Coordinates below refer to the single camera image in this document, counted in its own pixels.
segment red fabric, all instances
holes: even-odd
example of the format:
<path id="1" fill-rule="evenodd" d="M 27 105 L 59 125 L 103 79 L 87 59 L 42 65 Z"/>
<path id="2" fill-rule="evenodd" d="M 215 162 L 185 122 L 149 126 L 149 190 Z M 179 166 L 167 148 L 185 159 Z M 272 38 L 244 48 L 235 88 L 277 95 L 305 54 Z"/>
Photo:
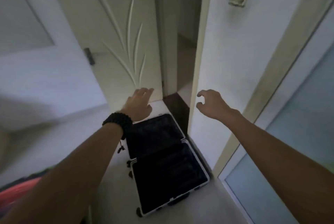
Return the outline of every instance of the red fabric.
<path id="1" fill-rule="evenodd" d="M 0 208 L 13 204 L 30 191 L 41 178 L 31 179 L 29 181 L 17 184 L 0 192 Z"/>

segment open suitcase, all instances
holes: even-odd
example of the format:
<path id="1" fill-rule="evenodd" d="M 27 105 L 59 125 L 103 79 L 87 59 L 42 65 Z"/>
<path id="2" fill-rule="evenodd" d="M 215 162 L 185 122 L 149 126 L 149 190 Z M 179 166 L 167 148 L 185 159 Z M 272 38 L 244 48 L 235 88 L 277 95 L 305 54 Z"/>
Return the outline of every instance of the open suitcase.
<path id="1" fill-rule="evenodd" d="M 210 180 L 170 114 L 138 122 L 126 138 L 139 217 L 174 205 Z"/>

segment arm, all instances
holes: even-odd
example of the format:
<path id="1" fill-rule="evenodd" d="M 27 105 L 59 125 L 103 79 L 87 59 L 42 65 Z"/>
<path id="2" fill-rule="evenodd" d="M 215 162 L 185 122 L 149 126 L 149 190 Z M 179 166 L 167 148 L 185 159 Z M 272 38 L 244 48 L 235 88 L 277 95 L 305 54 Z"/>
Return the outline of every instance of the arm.
<path id="1" fill-rule="evenodd" d="M 332 223 L 334 174 L 230 108 L 214 90 L 200 91 L 204 115 L 226 125 L 300 223 Z"/>
<path id="2" fill-rule="evenodd" d="M 120 112 L 132 121 L 148 117 L 152 111 L 148 105 L 152 92 L 153 89 L 136 90 Z M 79 223 L 122 135 L 119 125 L 104 125 L 45 175 L 1 224 Z"/>

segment left arm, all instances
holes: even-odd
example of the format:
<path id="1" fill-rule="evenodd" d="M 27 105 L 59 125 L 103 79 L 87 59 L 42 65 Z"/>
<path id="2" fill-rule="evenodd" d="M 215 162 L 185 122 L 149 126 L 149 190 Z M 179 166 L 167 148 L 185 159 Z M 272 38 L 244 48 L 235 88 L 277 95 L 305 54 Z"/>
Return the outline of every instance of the left arm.
<path id="1" fill-rule="evenodd" d="M 152 92 L 136 90 L 120 112 L 134 122 L 143 120 L 152 111 Z M 104 125 L 46 174 L 0 223 L 80 223 L 122 135 L 118 124 Z"/>

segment frosted glass panel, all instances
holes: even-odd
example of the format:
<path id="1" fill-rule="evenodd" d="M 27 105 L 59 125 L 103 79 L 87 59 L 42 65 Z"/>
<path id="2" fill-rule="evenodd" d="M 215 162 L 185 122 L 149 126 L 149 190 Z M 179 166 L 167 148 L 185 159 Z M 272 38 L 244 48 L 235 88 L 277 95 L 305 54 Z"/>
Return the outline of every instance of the frosted glass panel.
<path id="1" fill-rule="evenodd" d="M 334 172 L 334 45 L 267 131 Z M 255 224 L 297 223 L 248 155 L 226 182 Z"/>
<path id="2" fill-rule="evenodd" d="M 26 0 L 0 0 L 0 55 L 53 45 Z"/>

